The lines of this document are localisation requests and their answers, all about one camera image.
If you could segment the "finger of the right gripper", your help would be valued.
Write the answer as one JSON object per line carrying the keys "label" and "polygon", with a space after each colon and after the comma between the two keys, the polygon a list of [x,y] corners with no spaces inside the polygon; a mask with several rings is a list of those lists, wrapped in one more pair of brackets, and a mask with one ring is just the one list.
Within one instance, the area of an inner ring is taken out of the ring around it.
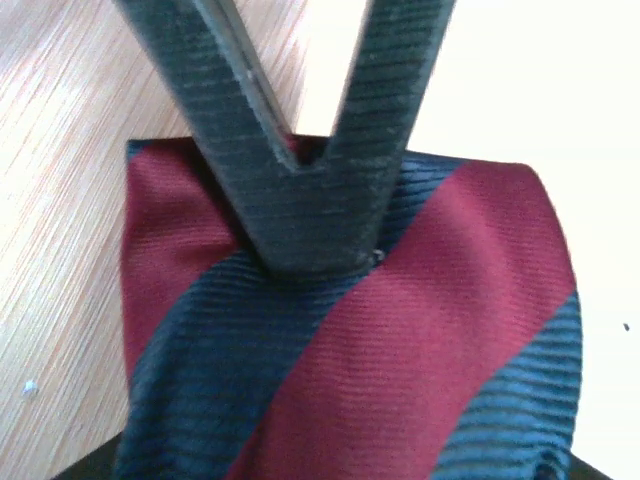
{"label": "finger of the right gripper", "polygon": [[289,129],[232,1],[121,1],[209,168],[266,266],[300,270],[293,225]]}
{"label": "finger of the right gripper", "polygon": [[295,268],[353,272],[370,259],[437,59],[451,1],[374,1],[333,135],[300,221]]}

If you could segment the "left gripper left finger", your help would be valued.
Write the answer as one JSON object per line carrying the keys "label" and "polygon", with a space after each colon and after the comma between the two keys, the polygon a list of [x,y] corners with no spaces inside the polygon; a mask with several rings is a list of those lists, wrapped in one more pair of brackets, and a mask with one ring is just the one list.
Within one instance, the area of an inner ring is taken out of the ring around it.
{"label": "left gripper left finger", "polygon": [[90,452],[52,480],[111,480],[121,435],[118,434]]}

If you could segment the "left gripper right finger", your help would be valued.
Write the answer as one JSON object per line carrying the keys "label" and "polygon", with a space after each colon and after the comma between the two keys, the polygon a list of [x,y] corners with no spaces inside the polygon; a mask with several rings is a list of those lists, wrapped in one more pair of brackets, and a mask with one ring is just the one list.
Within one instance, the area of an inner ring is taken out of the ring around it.
{"label": "left gripper right finger", "polygon": [[571,454],[570,480],[612,480],[612,478],[597,468]]}

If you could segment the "red navy striped tie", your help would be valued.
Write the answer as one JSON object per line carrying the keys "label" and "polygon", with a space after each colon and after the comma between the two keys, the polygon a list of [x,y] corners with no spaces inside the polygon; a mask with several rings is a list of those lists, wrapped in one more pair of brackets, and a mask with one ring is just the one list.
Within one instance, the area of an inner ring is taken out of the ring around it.
{"label": "red navy striped tie", "polygon": [[408,153],[372,268],[265,273],[188,138],[132,140],[117,479],[565,479],[582,326],[522,164]]}

